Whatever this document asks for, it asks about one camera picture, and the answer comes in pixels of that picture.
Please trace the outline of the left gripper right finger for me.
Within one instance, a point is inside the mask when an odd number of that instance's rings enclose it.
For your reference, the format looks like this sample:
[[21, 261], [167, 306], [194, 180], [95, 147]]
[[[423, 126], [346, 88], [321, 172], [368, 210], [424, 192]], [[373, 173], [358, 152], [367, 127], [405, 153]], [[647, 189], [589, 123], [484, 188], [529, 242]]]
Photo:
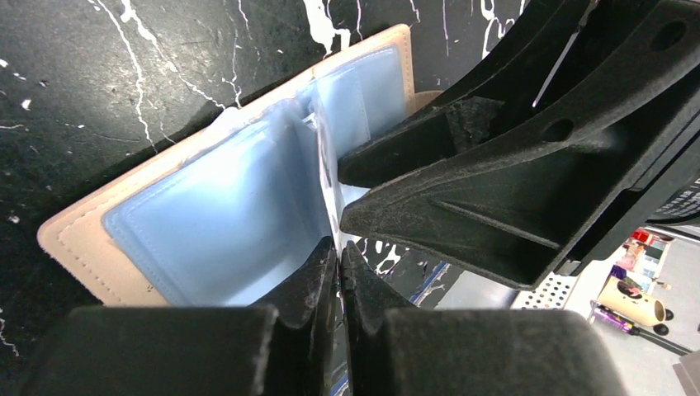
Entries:
[[429, 310], [411, 304], [355, 243], [339, 265], [355, 395], [623, 395], [600, 337], [561, 310]]

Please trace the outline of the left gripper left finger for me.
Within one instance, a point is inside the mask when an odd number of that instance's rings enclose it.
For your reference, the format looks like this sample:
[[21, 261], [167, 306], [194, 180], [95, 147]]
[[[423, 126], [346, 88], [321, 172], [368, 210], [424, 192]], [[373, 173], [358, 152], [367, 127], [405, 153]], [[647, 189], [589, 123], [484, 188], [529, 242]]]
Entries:
[[247, 307], [73, 310], [40, 345], [24, 395], [326, 395], [337, 255], [305, 263]]

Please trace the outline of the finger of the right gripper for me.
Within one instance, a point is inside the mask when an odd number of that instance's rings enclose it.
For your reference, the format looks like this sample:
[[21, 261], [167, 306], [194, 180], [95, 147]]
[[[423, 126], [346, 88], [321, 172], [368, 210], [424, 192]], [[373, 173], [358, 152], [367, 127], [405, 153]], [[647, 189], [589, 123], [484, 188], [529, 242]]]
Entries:
[[532, 115], [588, 1], [532, 1], [466, 76], [378, 138], [342, 155], [338, 179], [372, 188], [482, 144]]
[[699, 4], [588, 1], [533, 113], [348, 205], [344, 232], [521, 290], [699, 222]]

